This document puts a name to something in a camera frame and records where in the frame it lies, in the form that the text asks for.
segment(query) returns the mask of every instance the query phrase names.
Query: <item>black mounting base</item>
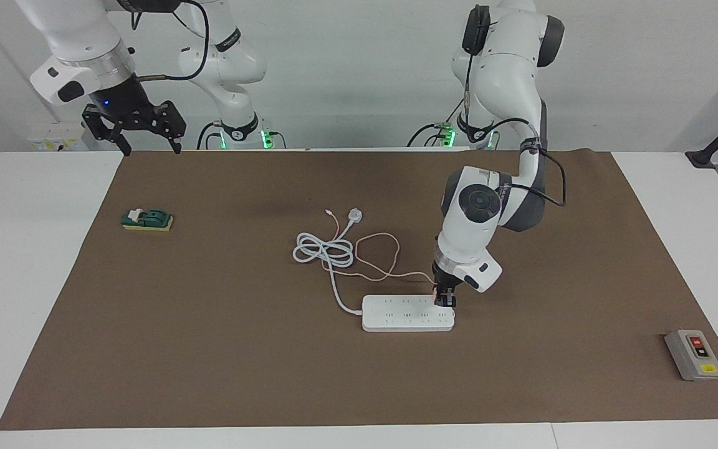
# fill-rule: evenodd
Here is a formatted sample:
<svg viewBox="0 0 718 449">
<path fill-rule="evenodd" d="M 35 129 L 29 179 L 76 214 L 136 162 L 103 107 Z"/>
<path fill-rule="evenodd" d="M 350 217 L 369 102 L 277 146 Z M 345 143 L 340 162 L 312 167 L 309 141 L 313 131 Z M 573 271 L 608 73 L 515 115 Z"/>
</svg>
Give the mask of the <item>black mounting base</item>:
<svg viewBox="0 0 718 449">
<path fill-rule="evenodd" d="M 689 159 L 689 161 L 692 163 L 692 165 L 695 166 L 695 168 L 716 168 L 715 165 L 711 163 L 711 160 L 708 159 L 707 162 L 700 161 L 700 153 L 703 151 L 687 151 L 686 157 Z"/>
</svg>

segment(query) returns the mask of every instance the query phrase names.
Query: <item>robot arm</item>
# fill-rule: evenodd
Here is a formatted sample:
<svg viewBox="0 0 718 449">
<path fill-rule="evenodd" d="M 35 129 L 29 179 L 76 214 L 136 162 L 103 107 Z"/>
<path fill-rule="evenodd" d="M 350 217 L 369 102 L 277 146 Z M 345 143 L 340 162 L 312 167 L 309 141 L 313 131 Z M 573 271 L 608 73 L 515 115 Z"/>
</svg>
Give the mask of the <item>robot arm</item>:
<svg viewBox="0 0 718 449">
<path fill-rule="evenodd" d="M 267 63 L 251 43 L 242 38 L 234 23 L 228 0 L 204 0 L 210 22 L 210 46 L 207 54 L 183 51 L 179 54 L 182 71 L 192 71 L 202 57 L 207 63 L 199 76 L 191 80 L 202 88 L 218 106 L 222 136 L 228 148 L 262 148 L 263 120 L 251 103 L 242 84 L 259 82 L 265 77 Z M 193 31 L 203 33 L 203 21 L 192 9 Z"/>
<path fill-rule="evenodd" d="M 466 282 L 484 292 L 499 278 L 501 266 L 488 253 L 495 229 L 515 231 L 538 224 L 544 213 L 547 150 L 547 108 L 536 91 L 539 66 L 558 53 L 563 25 L 554 17 L 536 14 L 531 0 L 504 0 L 497 8 L 476 6 L 467 22 L 464 50 L 475 57 L 469 71 L 464 117 L 458 125 L 471 145 L 486 146 L 495 125 L 508 123 L 520 140 L 519 174 L 464 167 L 448 178 L 442 200 L 444 222 L 436 245 L 433 272 L 438 305 L 455 307 L 456 286 Z M 481 29 L 475 42 L 468 34 Z M 453 58 L 456 77 L 465 82 L 470 56 Z"/>
<path fill-rule="evenodd" d="M 29 22 L 43 33 L 52 56 L 29 78 L 44 99 L 62 105 L 89 95 L 82 113 L 98 140 L 113 142 L 126 156 L 131 146 L 122 130 L 147 130 L 168 139 L 179 153 L 185 124 L 171 102 L 154 106 L 137 81 L 134 62 L 107 19 L 102 0 L 16 0 Z M 180 0 L 151 3 L 171 12 Z M 112 123 L 108 128 L 102 119 Z"/>
</svg>

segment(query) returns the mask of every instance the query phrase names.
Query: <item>cable connector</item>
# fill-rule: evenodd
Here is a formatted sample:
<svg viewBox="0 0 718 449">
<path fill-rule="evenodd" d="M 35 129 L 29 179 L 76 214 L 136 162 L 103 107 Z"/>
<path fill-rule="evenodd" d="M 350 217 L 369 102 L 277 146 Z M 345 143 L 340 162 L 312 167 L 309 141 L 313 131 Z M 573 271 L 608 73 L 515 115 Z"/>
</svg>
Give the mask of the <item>cable connector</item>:
<svg viewBox="0 0 718 449">
<path fill-rule="evenodd" d="M 348 212 L 348 220 L 354 223 L 359 223 L 361 221 L 361 210 L 358 208 L 352 208 L 350 212 Z"/>
</svg>

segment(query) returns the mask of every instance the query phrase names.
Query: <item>white table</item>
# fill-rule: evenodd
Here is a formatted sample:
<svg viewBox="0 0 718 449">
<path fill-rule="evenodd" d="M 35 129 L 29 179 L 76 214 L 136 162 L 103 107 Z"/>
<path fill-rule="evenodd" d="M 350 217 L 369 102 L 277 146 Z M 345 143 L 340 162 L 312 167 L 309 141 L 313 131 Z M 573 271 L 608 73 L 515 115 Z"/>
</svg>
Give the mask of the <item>white table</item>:
<svg viewBox="0 0 718 449">
<path fill-rule="evenodd" d="M 0 153 L 0 416 L 120 159 Z M 681 153 L 615 159 L 718 334 L 718 176 Z M 0 432 L 9 447 L 718 449 L 718 420 Z"/>
</svg>

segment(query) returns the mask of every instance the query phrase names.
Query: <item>white power strip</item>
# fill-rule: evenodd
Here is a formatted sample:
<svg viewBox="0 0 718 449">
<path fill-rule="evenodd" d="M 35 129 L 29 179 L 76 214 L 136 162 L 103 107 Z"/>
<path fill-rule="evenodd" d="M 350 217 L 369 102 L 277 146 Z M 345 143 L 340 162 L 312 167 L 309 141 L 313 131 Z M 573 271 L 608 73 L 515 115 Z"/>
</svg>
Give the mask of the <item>white power strip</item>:
<svg viewBox="0 0 718 449">
<path fill-rule="evenodd" d="M 367 295 L 361 326 L 367 332 L 447 332 L 453 309 L 434 304 L 431 295 Z"/>
</svg>

